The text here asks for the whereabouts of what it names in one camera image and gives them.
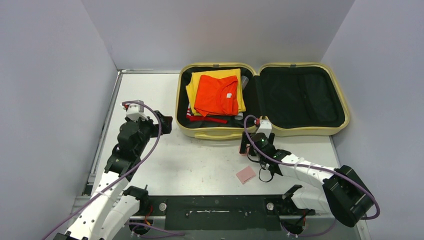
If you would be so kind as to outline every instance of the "folded clothing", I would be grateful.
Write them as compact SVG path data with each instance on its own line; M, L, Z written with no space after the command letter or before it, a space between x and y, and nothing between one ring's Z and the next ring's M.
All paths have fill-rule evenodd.
M223 78L235 76L237 78L235 97L237 100L238 110L237 110L237 113L234 115L237 115L238 113L246 111L246 106L245 106L245 102L243 101L243 95L242 95L241 70L239 68L228 69L228 70L202 71L202 72L193 72L191 74L191 82L185 87L187 91L187 95L188 95L188 101L191 106L191 111L193 112L195 116L201 116L201 114L195 109L195 103L196 103L197 92L198 92L201 76L209 76L215 79L223 79Z
M185 117L190 122L208 121L208 122L214 122L214 123L219 123L219 124L228 123L227 120L221 119L221 118L209 117L209 116L193 116L192 108L190 107L190 103L188 104L187 114L185 115Z
M197 88L194 109L207 115L235 116L239 113L236 76L214 78L202 75Z

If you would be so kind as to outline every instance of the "red wire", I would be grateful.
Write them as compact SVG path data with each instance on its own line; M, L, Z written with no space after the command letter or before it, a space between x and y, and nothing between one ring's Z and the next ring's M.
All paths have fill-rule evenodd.
M144 217L144 223L147 224L147 218L152 214L153 212L153 206L150 205L150 211L147 213L147 215Z

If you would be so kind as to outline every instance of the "orange shirt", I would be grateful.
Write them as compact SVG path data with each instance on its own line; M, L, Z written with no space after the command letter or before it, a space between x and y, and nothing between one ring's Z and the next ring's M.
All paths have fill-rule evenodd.
M191 81L187 86L185 86L185 89L187 91L187 96L188 96L188 102L191 105L191 112L195 116L201 116L201 114L198 113L198 111L196 111L196 109L195 109L195 101L196 101L196 94L197 94L198 87L199 87L200 77L202 75L208 75L208 76L211 76L212 78L216 78L216 79L223 79L223 78L227 78L227 77L235 75L237 77L237 80L238 80L238 85L237 85L238 112L241 113L241 112L246 111L245 102L243 101L240 68L228 69L228 70L199 71L199 72L193 72L191 74Z
M239 113L238 83L235 75L224 78L200 76L194 109L204 117L207 115L237 115Z

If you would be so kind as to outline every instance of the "red clothing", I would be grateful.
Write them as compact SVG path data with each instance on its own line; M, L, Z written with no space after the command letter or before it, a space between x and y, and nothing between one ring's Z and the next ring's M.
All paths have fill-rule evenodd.
M204 117L237 115L239 113L237 85L238 79L235 75L221 79L202 75L197 88L194 109Z

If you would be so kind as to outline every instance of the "yellow shirt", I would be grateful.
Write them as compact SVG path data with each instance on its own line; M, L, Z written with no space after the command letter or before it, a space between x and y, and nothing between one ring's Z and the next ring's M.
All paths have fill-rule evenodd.
M185 89L187 90L188 101L190 102L191 111L193 112L195 116L201 116L201 114L195 110L194 106L196 101L196 94L199 87L200 77L202 75L208 75L216 79L223 79L230 76L236 76L238 80L237 90L236 90L238 112L241 113L246 111L245 101L243 101L241 71L239 68L229 69L229 70L201 71L201 72L193 72L191 74L190 83L187 86L185 86Z

